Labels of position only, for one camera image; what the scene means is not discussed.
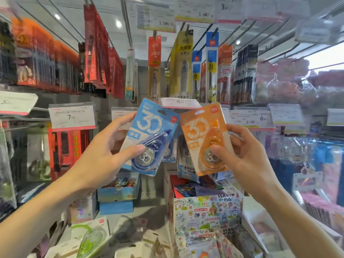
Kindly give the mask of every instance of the green correction tape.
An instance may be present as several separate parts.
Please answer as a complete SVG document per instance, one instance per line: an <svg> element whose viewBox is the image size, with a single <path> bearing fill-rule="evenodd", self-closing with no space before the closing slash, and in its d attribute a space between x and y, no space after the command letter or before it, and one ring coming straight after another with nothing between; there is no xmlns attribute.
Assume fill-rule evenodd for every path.
<svg viewBox="0 0 344 258"><path fill-rule="evenodd" d="M106 231L101 227L88 231L81 241L80 249L76 257L89 257L105 241L105 238Z"/></svg>

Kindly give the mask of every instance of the red logo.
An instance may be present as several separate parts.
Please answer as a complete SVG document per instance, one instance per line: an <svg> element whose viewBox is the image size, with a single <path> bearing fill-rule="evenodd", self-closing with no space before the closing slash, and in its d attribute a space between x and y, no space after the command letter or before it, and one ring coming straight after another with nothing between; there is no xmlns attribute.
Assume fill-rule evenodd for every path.
<svg viewBox="0 0 344 258"><path fill-rule="evenodd" d="M171 122L172 122L172 123L177 123L177 121L178 121L178 118L177 118L177 117L172 117L172 118L171 118Z"/></svg>
<svg viewBox="0 0 344 258"><path fill-rule="evenodd" d="M209 40L209 46L216 46L216 40Z"/></svg>
<svg viewBox="0 0 344 258"><path fill-rule="evenodd" d="M212 107L212 113L218 112L217 106Z"/></svg>

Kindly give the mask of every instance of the orange package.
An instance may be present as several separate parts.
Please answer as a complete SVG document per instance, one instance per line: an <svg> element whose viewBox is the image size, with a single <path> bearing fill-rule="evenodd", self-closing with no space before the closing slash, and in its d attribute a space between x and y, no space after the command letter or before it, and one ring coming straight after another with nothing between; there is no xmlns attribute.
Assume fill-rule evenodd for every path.
<svg viewBox="0 0 344 258"><path fill-rule="evenodd" d="M229 170L210 150L215 144L234 154L219 103L181 114L180 124L198 176Z"/></svg>

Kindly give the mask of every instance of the ceiling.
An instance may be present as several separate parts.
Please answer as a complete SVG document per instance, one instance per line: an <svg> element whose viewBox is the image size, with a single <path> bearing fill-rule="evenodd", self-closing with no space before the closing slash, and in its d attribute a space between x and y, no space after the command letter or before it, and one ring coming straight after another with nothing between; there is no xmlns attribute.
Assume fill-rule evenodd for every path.
<svg viewBox="0 0 344 258"><path fill-rule="evenodd" d="M84 12L83 12L83 5L84 0L52 0L59 8L60 12L57 11L56 8L48 1L48 0L38 0L41 4L53 15L57 14L60 17L60 20L56 20L55 17L51 16L44 8L38 4L37 0L18 0L22 8L27 10L29 13L25 12L22 8L16 7L17 13L21 17L36 17L41 23L43 23L47 28L52 30L56 33L56 39L61 38L69 43L71 46L77 49L78 42L83 41L84 39ZM136 0L136 1L144 1L144 2L154 2L158 5L164 5L173 7L173 0ZM312 16L321 16L325 15L329 10L344 2L344 0L308 0L310 3L310 11ZM118 54L126 58L127 49L129 48L128 36L126 32L125 22L123 18L122 8L121 8L121 1L120 0L93 0L94 4L97 7L97 10L101 16L103 23L105 24L110 39L116 48ZM150 30L140 30L137 28L137 19L136 19L136 6L139 2L127 2L128 7L128 16L130 21L130 29L131 29L131 36L132 41L135 49L135 57L138 60L147 60L148 58L148 37L153 35L153 31ZM0 0L0 5L2 4L5 7L6 2L5 0ZM66 18L73 24L75 29L77 29L81 34L79 35L77 31L67 22L67 20L61 15L66 16ZM343 21L344 13L340 14L335 17L337 21ZM273 25L269 30L262 33L259 37L257 37L252 43L255 44L261 39L263 39L266 35L273 34L264 40L260 44L260 49L264 50L264 46L271 43L273 40L283 36L284 34L292 31L295 29L297 20L292 18L281 30L274 33L278 27L283 24L276 23ZM251 25L252 20L248 20L240 29L226 42L231 43L235 41L239 34L241 34L249 25ZM240 38L240 44L234 44L234 50L242 47L242 45L251 41L253 37L257 34L262 32L265 28L270 26L272 22L266 21L258 21L256 22L252 28L244 34ZM181 28L182 23L177 23L177 30ZM200 24L200 23L190 23L190 29L194 30L194 44L200 39L201 35L204 31L208 28L208 24ZM238 27L236 24L218 24L213 25L211 30L215 30L218 27L219 29L219 37L220 43L222 43L230 34L231 32ZM170 48L173 46L175 38L177 36L176 33L164 33L159 32L164 40L162 42L162 61L166 61L170 53L168 52ZM205 44L205 38L203 38L200 43L197 45L196 49L201 48ZM276 54L279 54L283 51L286 51L293 47L296 42L293 39L279 45L278 47L272 49L269 52L264 53L262 55L262 59L270 58ZM299 50L304 49L305 47L310 46L310 44L301 44L297 48L295 48L291 53L295 53Z"/></svg>

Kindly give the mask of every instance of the forearm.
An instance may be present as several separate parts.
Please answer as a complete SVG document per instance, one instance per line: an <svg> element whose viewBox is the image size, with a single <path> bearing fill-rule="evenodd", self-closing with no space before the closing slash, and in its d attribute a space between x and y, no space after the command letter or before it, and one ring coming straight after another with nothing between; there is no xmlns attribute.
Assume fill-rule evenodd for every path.
<svg viewBox="0 0 344 258"><path fill-rule="evenodd" d="M62 177L16 210L0 223L0 257L27 257L79 195L77 185Z"/></svg>
<svg viewBox="0 0 344 258"><path fill-rule="evenodd" d="M296 258L339 258L344 252L282 188L269 193L263 206Z"/></svg>

